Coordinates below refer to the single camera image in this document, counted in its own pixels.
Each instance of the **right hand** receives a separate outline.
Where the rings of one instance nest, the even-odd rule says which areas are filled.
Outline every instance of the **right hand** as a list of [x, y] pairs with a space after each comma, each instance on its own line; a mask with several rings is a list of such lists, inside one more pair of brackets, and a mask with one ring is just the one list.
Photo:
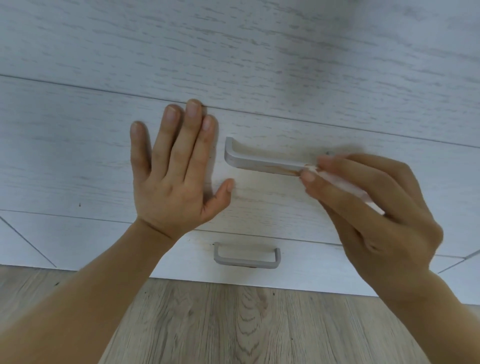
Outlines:
[[434, 274], [429, 264], [443, 240], [420, 185], [405, 163], [368, 154], [318, 158], [321, 169], [366, 191], [382, 215], [307, 170], [301, 180], [338, 232], [359, 275], [384, 301], [425, 299]]

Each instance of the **left hand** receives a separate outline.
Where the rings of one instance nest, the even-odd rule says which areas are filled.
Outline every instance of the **left hand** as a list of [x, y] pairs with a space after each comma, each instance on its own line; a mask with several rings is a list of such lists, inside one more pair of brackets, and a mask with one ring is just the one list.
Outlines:
[[174, 242], [224, 210], [234, 186], [232, 179], [224, 181], [204, 203], [205, 171], [216, 120], [211, 115], [203, 117], [198, 100], [189, 100], [184, 115], [182, 111], [177, 105], [165, 108], [153, 148], [143, 123], [134, 122], [130, 130], [137, 220]]

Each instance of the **laminate floor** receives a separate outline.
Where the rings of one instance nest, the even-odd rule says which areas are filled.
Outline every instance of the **laminate floor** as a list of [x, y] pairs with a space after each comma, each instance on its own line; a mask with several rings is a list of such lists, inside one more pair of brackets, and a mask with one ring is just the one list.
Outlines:
[[[0, 327], [72, 274], [0, 266]], [[378, 298], [149, 279], [101, 363], [428, 361]]]

